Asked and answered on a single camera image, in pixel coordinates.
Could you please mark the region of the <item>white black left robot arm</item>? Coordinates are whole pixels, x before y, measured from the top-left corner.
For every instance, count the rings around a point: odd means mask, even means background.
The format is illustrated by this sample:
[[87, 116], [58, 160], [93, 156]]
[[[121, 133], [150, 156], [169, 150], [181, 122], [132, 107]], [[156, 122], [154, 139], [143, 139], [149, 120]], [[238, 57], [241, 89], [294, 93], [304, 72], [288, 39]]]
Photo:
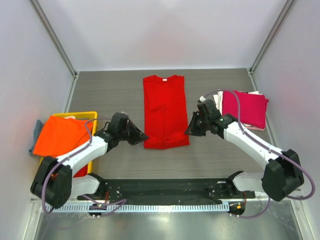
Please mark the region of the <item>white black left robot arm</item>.
[[126, 141], [135, 146], [148, 140], [123, 112], [116, 112], [107, 119], [103, 129], [89, 134], [89, 140], [74, 150], [58, 157], [46, 156], [40, 163], [30, 191], [53, 209], [62, 207], [69, 199], [89, 196], [100, 200], [106, 195], [105, 180], [97, 174], [82, 177], [75, 174], [92, 160], [105, 155]]

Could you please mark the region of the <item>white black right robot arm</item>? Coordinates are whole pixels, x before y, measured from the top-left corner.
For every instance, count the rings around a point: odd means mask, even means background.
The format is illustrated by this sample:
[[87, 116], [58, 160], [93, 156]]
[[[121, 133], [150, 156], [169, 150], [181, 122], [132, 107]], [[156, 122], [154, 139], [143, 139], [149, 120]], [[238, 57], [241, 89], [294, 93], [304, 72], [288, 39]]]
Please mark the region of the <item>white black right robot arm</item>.
[[234, 116], [221, 115], [213, 100], [201, 97], [185, 133], [202, 137], [207, 132], [236, 145], [263, 169], [262, 173], [239, 171], [230, 176], [231, 182], [225, 185], [229, 197], [237, 198], [244, 191], [252, 191], [266, 193], [279, 202], [304, 184], [299, 156], [295, 151], [283, 151], [267, 143]]

